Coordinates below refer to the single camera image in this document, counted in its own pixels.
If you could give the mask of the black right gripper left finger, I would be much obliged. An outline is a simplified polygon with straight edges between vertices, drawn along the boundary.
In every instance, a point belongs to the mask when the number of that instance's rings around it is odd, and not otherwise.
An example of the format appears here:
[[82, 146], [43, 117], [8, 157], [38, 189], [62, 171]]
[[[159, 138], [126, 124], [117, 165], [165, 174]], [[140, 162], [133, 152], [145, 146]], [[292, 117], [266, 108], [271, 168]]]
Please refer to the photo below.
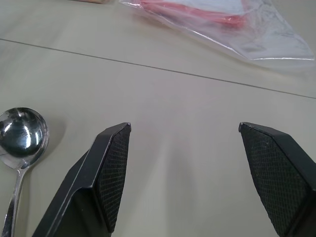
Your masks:
[[111, 237], [122, 198], [131, 124], [99, 133], [70, 168], [32, 237]]

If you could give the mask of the brown wooden object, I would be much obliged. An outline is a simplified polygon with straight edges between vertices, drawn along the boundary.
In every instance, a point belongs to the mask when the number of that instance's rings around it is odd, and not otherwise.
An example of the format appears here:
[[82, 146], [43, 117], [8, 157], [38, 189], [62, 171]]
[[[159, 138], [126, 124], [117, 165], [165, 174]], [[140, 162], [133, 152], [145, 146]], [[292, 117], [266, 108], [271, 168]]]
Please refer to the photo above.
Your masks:
[[104, 4], [111, 0], [73, 0], [73, 1], [80, 1], [80, 2], [89, 2], [89, 3], [96, 3], [96, 4]]

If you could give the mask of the clear plastic zip bag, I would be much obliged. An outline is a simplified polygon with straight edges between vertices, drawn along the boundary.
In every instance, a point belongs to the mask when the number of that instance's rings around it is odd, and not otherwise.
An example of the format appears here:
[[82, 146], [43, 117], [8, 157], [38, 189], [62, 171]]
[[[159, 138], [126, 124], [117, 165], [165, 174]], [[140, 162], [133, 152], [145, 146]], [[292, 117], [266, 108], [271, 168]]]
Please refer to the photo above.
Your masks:
[[190, 0], [210, 9], [244, 14], [245, 24], [240, 28], [210, 23], [191, 17], [173, 17], [145, 10], [140, 0], [119, 0], [139, 13], [157, 19], [196, 37], [215, 43], [249, 61], [302, 60], [313, 61], [308, 44], [294, 32], [279, 14], [271, 0]]

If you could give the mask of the red item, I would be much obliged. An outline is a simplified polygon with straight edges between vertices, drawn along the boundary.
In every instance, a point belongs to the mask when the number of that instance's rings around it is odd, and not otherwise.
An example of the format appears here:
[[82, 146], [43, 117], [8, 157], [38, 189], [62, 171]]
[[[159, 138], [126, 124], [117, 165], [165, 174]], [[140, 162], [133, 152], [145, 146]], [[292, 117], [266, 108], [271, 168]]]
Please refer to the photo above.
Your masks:
[[147, 11], [160, 15], [197, 18], [228, 27], [240, 28], [245, 24], [244, 14], [228, 13], [223, 10], [217, 11], [202, 6], [200, 3], [191, 4], [189, 1], [190, 0], [140, 0], [140, 6]]

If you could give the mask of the shiny metal spoon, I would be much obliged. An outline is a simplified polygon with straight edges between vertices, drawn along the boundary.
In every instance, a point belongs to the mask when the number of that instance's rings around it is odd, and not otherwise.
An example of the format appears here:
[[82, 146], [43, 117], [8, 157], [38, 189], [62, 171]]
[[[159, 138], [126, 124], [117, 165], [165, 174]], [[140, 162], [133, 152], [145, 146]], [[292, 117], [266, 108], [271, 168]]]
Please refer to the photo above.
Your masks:
[[14, 237], [24, 176], [43, 155], [48, 142], [48, 126], [37, 111], [18, 107], [0, 114], [0, 160], [17, 172], [1, 237]]

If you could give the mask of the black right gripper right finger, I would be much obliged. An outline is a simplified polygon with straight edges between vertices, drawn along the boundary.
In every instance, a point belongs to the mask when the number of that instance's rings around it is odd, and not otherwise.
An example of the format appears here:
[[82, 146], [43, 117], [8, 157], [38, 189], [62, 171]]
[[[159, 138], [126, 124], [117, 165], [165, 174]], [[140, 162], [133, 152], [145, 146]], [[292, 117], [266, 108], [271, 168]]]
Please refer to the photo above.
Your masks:
[[289, 135], [239, 124], [256, 191], [279, 237], [316, 237], [316, 162]]

